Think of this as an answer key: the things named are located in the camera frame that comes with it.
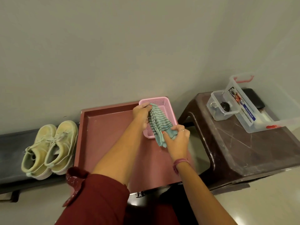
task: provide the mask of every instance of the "person's left hand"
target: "person's left hand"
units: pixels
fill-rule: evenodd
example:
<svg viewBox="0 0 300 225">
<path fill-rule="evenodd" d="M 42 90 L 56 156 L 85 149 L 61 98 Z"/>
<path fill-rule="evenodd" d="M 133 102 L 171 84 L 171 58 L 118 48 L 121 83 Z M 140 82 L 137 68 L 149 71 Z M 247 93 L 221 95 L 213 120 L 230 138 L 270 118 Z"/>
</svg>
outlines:
<svg viewBox="0 0 300 225">
<path fill-rule="evenodd" d="M 147 128 L 148 121 L 148 113 L 152 109 L 150 103 L 143 103 L 141 105 L 136 106 L 133 108 L 133 119 L 137 120 L 139 123 L 142 124 L 143 130 Z"/>
</svg>

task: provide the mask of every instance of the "pair of shoes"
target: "pair of shoes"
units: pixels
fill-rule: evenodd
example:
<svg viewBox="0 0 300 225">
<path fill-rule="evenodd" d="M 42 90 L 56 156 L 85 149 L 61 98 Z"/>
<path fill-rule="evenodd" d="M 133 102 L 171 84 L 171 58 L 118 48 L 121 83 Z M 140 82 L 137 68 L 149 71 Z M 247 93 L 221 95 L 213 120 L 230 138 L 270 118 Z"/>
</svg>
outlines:
<svg viewBox="0 0 300 225">
<path fill-rule="evenodd" d="M 34 144 L 25 149 L 22 171 L 38 180 L 48 178 L 52 173 L 65 174 L 73 166 L 77 134 L 78 128 L 73 121 L 64 121 L 58 128 L 52 124 L 44 125 Z"/>
</svg>

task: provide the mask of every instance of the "box label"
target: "box label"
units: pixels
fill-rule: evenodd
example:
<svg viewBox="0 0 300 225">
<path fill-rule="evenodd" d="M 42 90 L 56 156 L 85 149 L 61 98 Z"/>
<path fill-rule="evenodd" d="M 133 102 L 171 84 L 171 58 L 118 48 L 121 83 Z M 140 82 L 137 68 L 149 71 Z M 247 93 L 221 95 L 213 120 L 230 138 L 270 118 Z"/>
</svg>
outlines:
<svg viewBox="0 0 300 225">
<path fill-rule="evenodd" d="M 235 99 L 235 101 L 241 107 L 240 114 L 242 115 L 242 117 L 244 118 L 246 123 L 249 126 L 253 125 L 256 118 L 252 114 L 252 111 L 250 110 L 249 105 L 244 101 L 242 96 L 239 94 L 239 92 L 234 87 L 231 87 L 228 91 L 229 91 L 230 95 Z"/>
</svg>

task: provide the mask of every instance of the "bangle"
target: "bangle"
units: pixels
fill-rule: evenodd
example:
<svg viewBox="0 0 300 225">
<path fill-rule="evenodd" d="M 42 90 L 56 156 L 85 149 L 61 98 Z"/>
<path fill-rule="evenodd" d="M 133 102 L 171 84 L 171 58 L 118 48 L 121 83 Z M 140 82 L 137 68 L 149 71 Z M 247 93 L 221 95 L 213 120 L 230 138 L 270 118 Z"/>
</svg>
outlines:
<svg viewBox="0 0 300 225">
<path fill-rule="evenodd" d="M 178 163 L 181 163 L 181 162 L 187 162 L 188 164 L 190 164 L 189 161 L 188 161 L 187 159 L 184 159 L 184 158 L 176 159 L 176 160 L 174 161 L 174 163 L 173 163 L 173 170 L 174 170 L 175 174 L 177 174 L 177 175 L 179 174 L 179 172 L 178 172 L 178 170 L 177 170 L 177 168 L 176 168 L 176 165 L 177 165 Z"/>
</svg>

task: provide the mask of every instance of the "green striped sock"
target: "green striped sock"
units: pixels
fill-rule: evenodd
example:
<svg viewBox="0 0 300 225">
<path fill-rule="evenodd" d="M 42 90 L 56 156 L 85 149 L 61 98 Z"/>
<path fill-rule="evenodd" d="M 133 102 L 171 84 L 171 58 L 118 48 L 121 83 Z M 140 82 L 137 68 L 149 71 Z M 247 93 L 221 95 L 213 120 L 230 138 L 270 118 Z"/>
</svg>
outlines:
<svg viewBox="0 0 300 225">
<path fill-rule="evenodd" d="M 150 105 L 152 105 L 152 109 L 148 114 L 149 124 L 158 145 L 166 148 L 167 144 L 163 138 L 162 131 L 165 131 L 172 140 L 176 138 L 178 132 L 176 130 L 171 130 L 171 127 L 173 126 L 172 123 L 157 105 L 153 103 Z"/>
</svg>

